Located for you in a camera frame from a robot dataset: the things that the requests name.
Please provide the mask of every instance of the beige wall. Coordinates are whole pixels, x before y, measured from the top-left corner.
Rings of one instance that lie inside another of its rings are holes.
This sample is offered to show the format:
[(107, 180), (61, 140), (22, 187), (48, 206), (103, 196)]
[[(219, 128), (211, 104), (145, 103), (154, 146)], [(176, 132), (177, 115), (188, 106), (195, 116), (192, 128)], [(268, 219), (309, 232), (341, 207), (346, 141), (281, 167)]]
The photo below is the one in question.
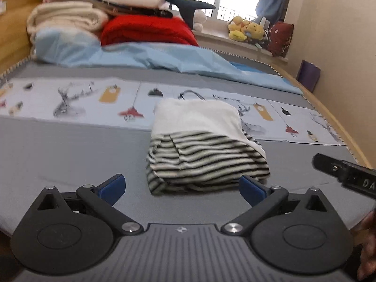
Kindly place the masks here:
[(376, 166), (376, 0), (303, 0), (285, 69), (321, 68), (314, 95)]

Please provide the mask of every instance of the yellow stuffed toy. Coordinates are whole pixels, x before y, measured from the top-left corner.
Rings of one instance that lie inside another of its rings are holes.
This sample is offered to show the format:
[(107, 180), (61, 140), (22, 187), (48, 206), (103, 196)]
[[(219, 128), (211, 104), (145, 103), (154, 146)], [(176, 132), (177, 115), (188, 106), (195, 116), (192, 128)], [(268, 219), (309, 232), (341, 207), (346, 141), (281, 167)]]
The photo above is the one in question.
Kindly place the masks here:
[(235, 24), (235, 22), (231, 22), (229, 24), (229, 31), (232, 32), (232, 31), (240, 31), (242, 29), (242, 26), (241, 24)]
[(245, 34), (247, 34), (247, 32), (251, 35), (252, 39), (262, 40), (262, 38), (264, 37), (264, 28), (260, 24), (254, 22), (251, 22), (247, 26)]
[(247, 36), (244, 35), (241, 31), (231, 31), (229, 34), (230, 39), (243, 42), (247, 39)]
[(240, 16), (234, 17), (228, 28), (230, 39), (235, 41), (262, 40), (264, 37), (264, 28), (260, 24), (243, 20)]

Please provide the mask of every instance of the light blue duvet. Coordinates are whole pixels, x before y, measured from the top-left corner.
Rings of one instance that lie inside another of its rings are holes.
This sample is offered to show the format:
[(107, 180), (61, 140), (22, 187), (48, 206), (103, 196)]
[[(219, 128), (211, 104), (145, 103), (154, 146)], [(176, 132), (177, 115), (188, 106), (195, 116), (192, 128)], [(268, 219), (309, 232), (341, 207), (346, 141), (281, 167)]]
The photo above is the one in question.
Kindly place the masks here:
[(101, 47), (90, 33), (46, 27), (36, 34), (35, 54), (39, 60), (64, 67), (168, 69), (302, 94), (280, 76), (242, 71), (213, 51), (190, 45), (129, 42)]

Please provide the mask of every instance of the human hand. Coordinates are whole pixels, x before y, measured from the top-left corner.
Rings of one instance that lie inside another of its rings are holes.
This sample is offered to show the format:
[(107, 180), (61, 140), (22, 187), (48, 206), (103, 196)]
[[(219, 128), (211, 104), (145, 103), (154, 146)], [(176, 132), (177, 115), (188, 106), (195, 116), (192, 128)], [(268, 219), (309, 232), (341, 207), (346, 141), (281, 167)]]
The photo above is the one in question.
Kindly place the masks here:
[(369, 213), (360, 223), (361, 229), (369, 229), (362, 253), (360, 255), (360, 266), (358, 268), (358, 280), (363, 280), (376, 271), (376, 212)]

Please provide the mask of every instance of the striped cloth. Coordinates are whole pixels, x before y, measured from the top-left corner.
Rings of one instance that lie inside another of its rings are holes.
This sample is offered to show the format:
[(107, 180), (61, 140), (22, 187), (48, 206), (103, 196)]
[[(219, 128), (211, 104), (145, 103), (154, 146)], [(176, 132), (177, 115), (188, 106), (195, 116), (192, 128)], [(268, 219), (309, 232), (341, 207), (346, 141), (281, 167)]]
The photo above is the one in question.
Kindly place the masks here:
[(250, 144), (207, 131), (152, 136), (147, 163), (153, 195), (236, 189), (244, 174), (257, 179), (270, 175), (266, 159)]

